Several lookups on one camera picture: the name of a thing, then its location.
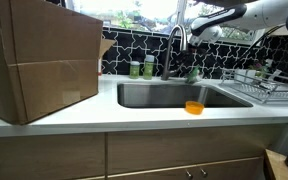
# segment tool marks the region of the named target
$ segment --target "chrome faucet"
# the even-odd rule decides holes
[[[173,42],[174,35],[178,30],[181,31],[180,51],[181,52],[188,51],[187,35],[186,35],[185,28],[182,25],[175,25],[168,39],[166,58],[165,58],[164,69],[163,69],[163,74],[162,74],[163,81],[167,81],[169,77],[174,76],[181,69],[183,65],[182,63],[176,70],[173,70],[173,71],[169,70],[171,45]]]

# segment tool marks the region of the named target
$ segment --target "window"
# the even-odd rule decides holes
[[[103,20],[106,27],[164,34],[169,34],[176,23],[183,24],[189,30],[197,17],[224,9],[196,0],[66,0],[66,5]],[[222,41],[252,44],[256,37],[261,36],[259,31],[238,29],[225,23],[221,27]]]

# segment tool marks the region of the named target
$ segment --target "black and white tile backsplash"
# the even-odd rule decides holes
[[[117,41],[103,56],[104,74],[128,75],[131,61],[139,61],[141,73],[143,73],[144,58],[146,54],[149,54],[155,56],[153,75],[161,76],[168,35],[104,28],[103,38]],[[184,58],[184,54],[179,52],[179,46],[180,40],[173,40],[170,58],[172,67],[175,67],[178,60]],[[248,47],[221,41],[214,44],[204,43],[186,58],[177,76],[183,77],[196,65],[200,65],[204,78],[218,79],[222,75],[221,68],[247,69],[255,60],[266,58],[273,59],[273,66],[288,73],[288,36],[269,37],[263,41],[261,47],[252,49],[242,60],[238,61]]]

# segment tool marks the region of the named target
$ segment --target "small orange bowl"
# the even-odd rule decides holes
[[[188,113],[199,115],[202,113],[204,105],[196,101],[186,101],[185,110]]]

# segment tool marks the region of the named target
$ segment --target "green can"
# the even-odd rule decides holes
[[[140,73],[140,63],[138,61],[132,61],[130,66],[130,78],[138,79]]]
[[[143,78],[145,80],[151,80],[154,68],[154,56],[146,55],[145,65],[144,65],[144,74]]]

